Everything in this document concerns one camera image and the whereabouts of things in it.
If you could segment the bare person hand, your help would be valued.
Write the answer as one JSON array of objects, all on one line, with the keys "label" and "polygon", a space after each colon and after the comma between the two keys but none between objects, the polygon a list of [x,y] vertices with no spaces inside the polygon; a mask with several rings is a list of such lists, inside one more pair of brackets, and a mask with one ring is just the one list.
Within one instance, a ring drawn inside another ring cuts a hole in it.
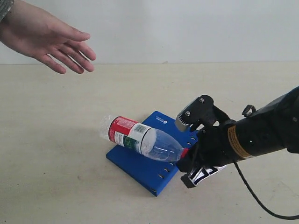
[{"label": "bare person hand", "polygon": [[86,44],[90,34],[63,22],[44,9],[15,0],[0,22],[0,42],[43,63],[59,74],[66,69],[93,72],[96,53]]}]

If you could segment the grey sleeved person forearm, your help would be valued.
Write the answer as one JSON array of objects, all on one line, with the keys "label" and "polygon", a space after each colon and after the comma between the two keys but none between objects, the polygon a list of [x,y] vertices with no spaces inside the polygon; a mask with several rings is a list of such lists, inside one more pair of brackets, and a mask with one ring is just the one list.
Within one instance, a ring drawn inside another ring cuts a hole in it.
[{"label": "grey sleeved person forearm", "polygon": [[14,0],[0,0],[0,22],[7,16],[14,5]]}]

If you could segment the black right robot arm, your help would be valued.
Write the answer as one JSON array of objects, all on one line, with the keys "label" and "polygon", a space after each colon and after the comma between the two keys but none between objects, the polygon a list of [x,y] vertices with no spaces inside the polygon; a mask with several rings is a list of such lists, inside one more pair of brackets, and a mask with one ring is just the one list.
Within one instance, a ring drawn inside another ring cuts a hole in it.
[{"label": "black right robot arm", "polygon": [[175,120],[178,130],[196,132],[197,142],[177,162],[188,188],[223,166],[282,149],[299,151],[299,90],[256,109],[247,105],[239,121],[214,105],[208,95],[194,99]]}]

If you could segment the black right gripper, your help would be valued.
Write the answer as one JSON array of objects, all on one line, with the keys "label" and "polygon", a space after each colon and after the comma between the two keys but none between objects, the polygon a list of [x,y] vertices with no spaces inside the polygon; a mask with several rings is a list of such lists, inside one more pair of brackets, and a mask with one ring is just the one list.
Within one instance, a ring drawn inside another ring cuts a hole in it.
[{"label": "black right gripper", "polygon": [[176,163],[179,171],[187,173],[181,177],[187,188],[197,187],[228,164],[241,160],[228,140],[228,129],[237,123],[226,121],[219,126],[205,126],[198,131],[197,142]]}]

